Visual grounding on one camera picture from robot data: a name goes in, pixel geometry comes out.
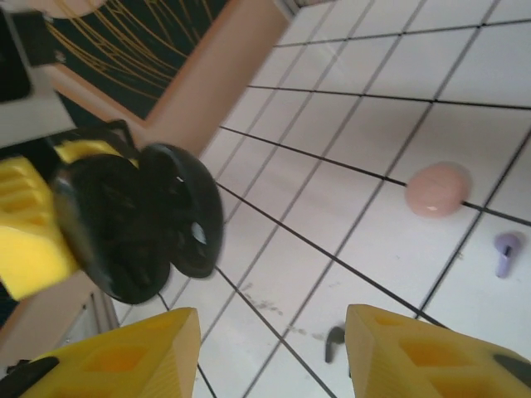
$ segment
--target purple object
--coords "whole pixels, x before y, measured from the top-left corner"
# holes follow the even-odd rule
[[[499,252],[499,263],[496,269],[498,278],[507,278],[513,260],[522,247],[522,242],[515,234],[501,234],[496,236],[494,247]]]

